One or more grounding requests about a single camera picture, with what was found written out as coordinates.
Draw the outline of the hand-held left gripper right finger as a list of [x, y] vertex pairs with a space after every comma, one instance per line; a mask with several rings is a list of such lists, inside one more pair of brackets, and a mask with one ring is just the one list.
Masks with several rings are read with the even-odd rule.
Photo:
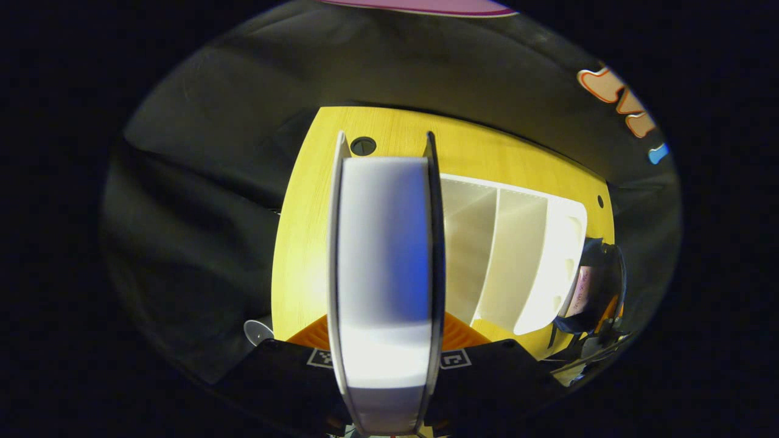
[[516, 340], [490, 341], [450, 313], [436, 388], [425, 414], [433, 431], [515, 431], [567, 388]]

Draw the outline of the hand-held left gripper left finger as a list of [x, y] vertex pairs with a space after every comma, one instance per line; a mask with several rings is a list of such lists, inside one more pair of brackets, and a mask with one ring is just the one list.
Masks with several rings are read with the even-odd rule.
[[246, 335], [248, 317], [234, 324], [241, 355], [220, 380], [220, 396], [268, 427], [291, 436], [343, 436], [351, 416], [331, 367], [312, 365], [313, 347], [270, 336], [259, 319], [257, 339]]

